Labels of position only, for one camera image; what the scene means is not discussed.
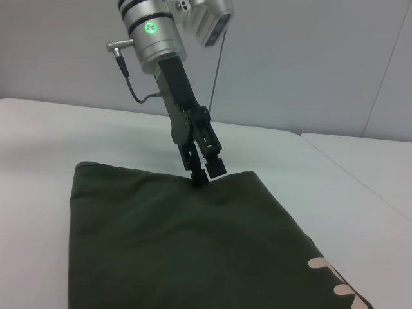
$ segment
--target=black cable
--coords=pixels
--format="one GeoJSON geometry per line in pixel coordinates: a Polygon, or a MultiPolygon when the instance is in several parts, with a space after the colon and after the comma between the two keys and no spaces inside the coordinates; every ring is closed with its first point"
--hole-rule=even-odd
{"type": "Polygon", "coordinates": [[[133,91],[133,88],[132,88],[132,86],[131,86],[131,84],[130,84],[129,77],[125,77],[125,79],[126,79],[127,86],[129,87],[129,90],[130,90],[130,93],[131,93],[132,97],[133,97],[133,98],[136,100],[136,102],[138,102],[139,104],[143,104],[143,103],[146,102],[147,99],[149,99],[149,98],[159,98],[159,97],[161,97],[160,92],[157,92],[157,93],[153,93],[153,94],[151,94],[151,95],[146,96],[146,98],[144,98],[143,100],[139,100],[138,97],[136,96],[135,92],[133,91]]]}
{"type": "Polygon", "coordinates": [[[214,76],[214,83],[213,83],[213,90],[212,90],[212,97],[211,97],[211,103],[209,104],[209,112],[212,110],[212,103],[213,103],[213,97],[214,97],[214,90],[216,89],[216,83],[218,81],[218,75],[219,75],[219,68],[220,68],[220,60],[221,60],[221,54],[223,53],[223,47],[225,45],[225,40],[226,40],[226,31],[223,34],[223,39],[221,42],[221,47],[220,47],[220,54],[219,54],[219,61],[218,61],[218,67],[216,68],[216,75],[214,76]]]}

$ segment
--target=white table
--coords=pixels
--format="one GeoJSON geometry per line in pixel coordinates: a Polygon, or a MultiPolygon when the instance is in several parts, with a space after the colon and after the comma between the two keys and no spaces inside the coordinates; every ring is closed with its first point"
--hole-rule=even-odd
{"type": "MultiPolygon", "coordinates": [[[[255,171],[376,309],[410,309],[412,225],[292,133],[213,124],[229,173],[255,171]]],[[[167,117],[0,100],[0,308],[66,309],[81,161],[188,176],[167,117]]]]}
{"type": "Polygon", "coordinates": [[[412,224],[412,143],[311,133],[302,137],[412,224]]]}

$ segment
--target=white wall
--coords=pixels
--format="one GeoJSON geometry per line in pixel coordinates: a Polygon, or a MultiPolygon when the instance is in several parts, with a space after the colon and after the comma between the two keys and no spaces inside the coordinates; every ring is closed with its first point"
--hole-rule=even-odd
{"type": "Polygon", "coordinates": [[[393,53],[365,137],[412,142],[412,10],[393,53]]]}
{"type": "MultiPolygon", "coordinates": [[[[212,119],[361,136],[410,0],[234,0],[212,119]]],[[[0,95],[165,114],[138,106],[104,44],[126,29],[115,0],[2,0],[0,95]]],[[[209,103],[219,49],[183,36],[185,67],[209,103]]],[[[156,90],[125,52],[136,92],[156,90]]]]}

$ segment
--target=fabric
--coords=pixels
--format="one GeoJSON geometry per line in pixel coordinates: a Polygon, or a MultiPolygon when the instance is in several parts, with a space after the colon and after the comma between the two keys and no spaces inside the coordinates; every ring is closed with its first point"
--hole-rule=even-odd
{"type": "Polygon", "coordinates": [[[70,309],[368,309],[253,173],[186,178],[80,164],[70,309]]]}

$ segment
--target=metal cylinder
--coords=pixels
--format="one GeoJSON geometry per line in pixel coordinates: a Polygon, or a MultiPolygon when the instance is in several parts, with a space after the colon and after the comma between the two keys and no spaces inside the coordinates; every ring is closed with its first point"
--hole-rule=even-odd
{"type": "Polygon", "coordinates": [[[154,74],[160,60],[186,51],[164,0],[117,0],[123,22],[134,41],[137,57],[146,74],[154,74]]]}

